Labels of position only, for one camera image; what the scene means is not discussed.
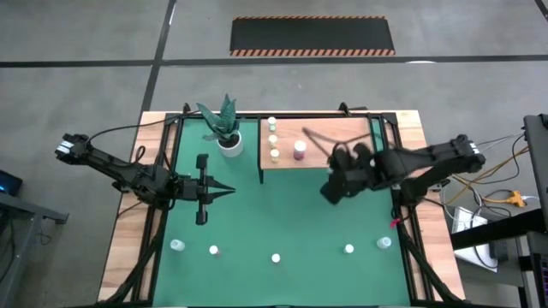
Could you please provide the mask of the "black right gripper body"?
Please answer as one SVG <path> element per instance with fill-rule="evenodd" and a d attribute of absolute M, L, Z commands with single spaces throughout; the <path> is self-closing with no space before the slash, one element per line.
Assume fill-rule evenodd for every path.
<path fill-rule="evenodd" d="M 344 144 L 336 144 L 328 159 L 331 173 L 343 181 L 343 189 L 359 193 L 365 189 L 379 190 L 388 186 L 388 181 L 376 165 L 373 151 L 364 143 L 357 143 L 352 149 Z"/>

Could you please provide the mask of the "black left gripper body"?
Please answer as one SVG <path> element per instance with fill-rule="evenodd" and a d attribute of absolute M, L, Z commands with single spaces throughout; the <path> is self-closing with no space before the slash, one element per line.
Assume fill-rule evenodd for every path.
<path fill-rule="evenodd" d="M 206 168 L 208 154 L 199 154 L 196 158 L 196 168 L 200 171 L 199 178 L 191 175 L 178 175 L 174 184 L 174 199 L 196 201 L 198 209 L 195 214 L 195 224 L 198 226 L 207 223 L 206 194 L 208 193 Z"/>

